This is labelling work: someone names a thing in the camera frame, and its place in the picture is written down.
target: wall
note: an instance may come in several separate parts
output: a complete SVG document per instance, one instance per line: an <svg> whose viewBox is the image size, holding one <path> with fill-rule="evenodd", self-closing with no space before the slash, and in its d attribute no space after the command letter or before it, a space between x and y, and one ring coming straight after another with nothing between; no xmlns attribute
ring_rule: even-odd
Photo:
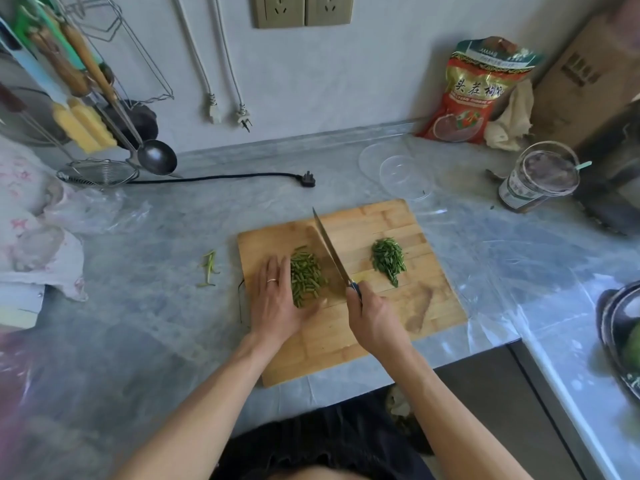
<svg viewBox="0 0 640 480"><path fill-rule="evenodd" d="M175 92L152 105L177 152L427 116L437 105L456 42L500 35L550 56L606 0L355 0L350 25L253 28L250 0L221 0L250 134L213 126L172 0L116 0ZM221 65L211 0L184 0L225 114L236 110ZM99 47L133 98L158 92L126 39Z"/></svg>

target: wooden cutting board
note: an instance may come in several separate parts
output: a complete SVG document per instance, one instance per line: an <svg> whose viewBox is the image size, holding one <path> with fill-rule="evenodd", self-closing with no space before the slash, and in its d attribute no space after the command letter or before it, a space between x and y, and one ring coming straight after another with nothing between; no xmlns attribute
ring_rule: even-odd
<svg viewBox="0 0 640 480"><path fill-rule="evenodd" d="M466 322L456 294L404 200L341 210L321 220L351 279L367 280L373 290L391 300L412 339ZM371 246L382 237L395 238L404 251L407 271L398 275L398 288L371 265ZM329 279L320 293L327 304L267 366L262 374L265 387L366 355L349 329L346 287L313 217L238 234L247 290L253 289L253 278L267 256L293 254L302 245L316 254L322 274Z"/></svg>

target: forearm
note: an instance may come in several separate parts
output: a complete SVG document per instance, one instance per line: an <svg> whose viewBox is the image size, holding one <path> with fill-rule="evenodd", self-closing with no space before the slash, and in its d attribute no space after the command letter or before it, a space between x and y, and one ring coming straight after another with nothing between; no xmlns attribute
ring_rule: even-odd
<svg viewBox="0 0 640 480"><path fill-rule="evenodd" d="M447 480L531 480L413 347L380 362L407 396Z"/></svg>
<svg viewBox="0 0 640 480"><path fill-rule="evenodd" d="M247 335L229 360L185 399L114 480L208 479L246 398L276 351L276 346Z"/></svg>

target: brown utensil handle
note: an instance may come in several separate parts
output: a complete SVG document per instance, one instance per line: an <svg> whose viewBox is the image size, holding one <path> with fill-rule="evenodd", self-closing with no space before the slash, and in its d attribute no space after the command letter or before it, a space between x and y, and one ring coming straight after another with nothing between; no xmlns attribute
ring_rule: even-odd
<svg viewBox="0 0 640 480"><path fill-rule="evenodd" d="M39 31L31 32L29 39L47 58L60 79L69 87L71 94L77 97L86 96L91 91L86 76L60 53L58 46L49 35L49 30L43 27Z"/></svg>
<svg viewBox="0 0 640 480"><path fill-rule="evenodd" d="M71 47L74 48L74 50L78 54L78 57L80 57L80 60L86 67L93 80L98 83L98 87L100 87L100 90L102 91L102 94L104 94L104 97L106 97L107 101L109 101L110 103L114 103L114 101L116 101L117 99L116 92L113 90L113 88L109 84L109 81L100 70L98 63L93 59L91 50L89 50L89 48L85 44L82 34L78 32L75 27L72 27L66 22L60 23L60 30L67 38L69 44L71 44Z"/></svg>
<svg viewBox="0 0 640 480"><path fill-rule="evenodd" d="M27 109L27 104L23 103L22 99L13 94L2 82L0 82L0 102L11 112L23 112Z"/></svg>

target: wire strainer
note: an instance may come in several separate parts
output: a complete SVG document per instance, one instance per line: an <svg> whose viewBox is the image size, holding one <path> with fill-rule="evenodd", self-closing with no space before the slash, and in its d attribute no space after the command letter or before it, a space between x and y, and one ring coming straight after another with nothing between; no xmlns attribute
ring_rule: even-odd
<svg viewBox="0 0 640 480"><path fill-rule="evenodd" d="M126 162L92 159L71 162L57 173L60 180L71 184L100 187L126 184L139 175L139 170Z"/></svg>

